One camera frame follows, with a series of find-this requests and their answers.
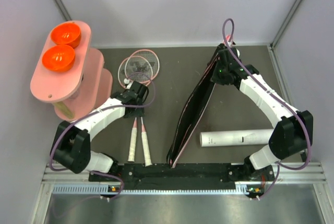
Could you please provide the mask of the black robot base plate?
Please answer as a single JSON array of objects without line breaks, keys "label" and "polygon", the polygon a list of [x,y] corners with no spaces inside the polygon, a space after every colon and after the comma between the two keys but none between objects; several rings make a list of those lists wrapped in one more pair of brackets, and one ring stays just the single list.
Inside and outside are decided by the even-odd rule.
[{"label": "black robot base plate", "polygon": [[124,181],[126,190],[225,190],[234,189],[235,182],[274,180],[272,166],[248,173],[243,164],[231,163],[181,163],[173,169],[165,163],[126,163],[112,174]]}]

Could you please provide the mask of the pink badminton racket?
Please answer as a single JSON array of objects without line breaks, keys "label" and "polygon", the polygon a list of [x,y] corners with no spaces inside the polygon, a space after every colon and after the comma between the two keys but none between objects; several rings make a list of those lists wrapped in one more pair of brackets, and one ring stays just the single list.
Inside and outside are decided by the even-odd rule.
[{"label": "pink badminton racket", "polygon": [[[150,78],[153,76],[153,70],[148,62],[148,60],[135,54],[124,59],[119,68],[118,68],[118,82],[121,87],[124,88],[124,79],[130,79],[131,81],[137,81],[143,85],[150,84]],[[128,153],[128,162],[135,161],[135,150],[136,150],[136,140],[137,140],[137,119],[139,117],[135,117],[134,123],[132,126],[130,145],[129,145],[129,153]]]},{"label": "pink badminton racket", "polygon": [[[151,81],[157,76],[160,70],[159,58],[154,51],[149,49],[140,49],[135,51],[125,64],[125,75],[132,81],[137,81],[142,85],[149,86]],[[145,166],[152,165],[148,137],[143,121],[141,121],[141,141],[144,152]]]}]

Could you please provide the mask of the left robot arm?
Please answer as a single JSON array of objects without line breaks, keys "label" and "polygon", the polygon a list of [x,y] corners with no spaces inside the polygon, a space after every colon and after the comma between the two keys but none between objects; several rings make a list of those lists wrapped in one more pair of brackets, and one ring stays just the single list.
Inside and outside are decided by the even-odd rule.
[{"label": "left robot arm", "polygon": [[50,151],[52,162],[63,166],[58,171],[100,172],[106,180],[118,176],[118,162],[111,156],[91,150],[91,141],[107,126],[121,118],[135,117],[145,107],[149,94],[147,86],[133,82],[123,92],[116,92],[91,113],[72,122],[62,121],[56,130]]}]

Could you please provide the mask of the white shuttlecock tube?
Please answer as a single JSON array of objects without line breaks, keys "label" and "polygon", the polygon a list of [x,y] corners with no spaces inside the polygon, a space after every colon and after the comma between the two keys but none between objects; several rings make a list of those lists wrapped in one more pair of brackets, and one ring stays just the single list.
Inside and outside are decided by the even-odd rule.
[{"label": "white shuttlecock tube", "polygon": [[201,132],[201,147],[266,145],[273,129]]}]

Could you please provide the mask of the pink SPORT racket bag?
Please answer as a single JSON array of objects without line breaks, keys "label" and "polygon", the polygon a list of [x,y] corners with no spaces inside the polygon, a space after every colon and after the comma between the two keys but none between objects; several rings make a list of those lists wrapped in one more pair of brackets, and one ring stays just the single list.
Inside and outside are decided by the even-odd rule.
[{"label": "pink SPORT racket bag", "polygon": [[218,45],[198,84],[195,86],[182,109],[173,143],[166,157],[166,162],[172,169],[175,168],[177,161],[206,110],[215,87],[215,83],[210,80],[217,64],[218,52],[225,48],[224,43]]}]

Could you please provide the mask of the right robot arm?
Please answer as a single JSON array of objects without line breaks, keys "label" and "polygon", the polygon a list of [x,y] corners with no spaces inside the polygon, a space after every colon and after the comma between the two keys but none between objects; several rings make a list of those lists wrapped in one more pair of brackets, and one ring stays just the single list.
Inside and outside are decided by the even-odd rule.
[{"label": "right robot arm", "polygon": [[244,175],[255,180],[273,163],[288,158],[313,144],[313,116],[286,103],[265,82],[253,65],[243,65],[236,48],[219,44],[211,81],[219,85],[234,85],[249,97],[268,118],[273,132],[267,145],[244,160]]}]

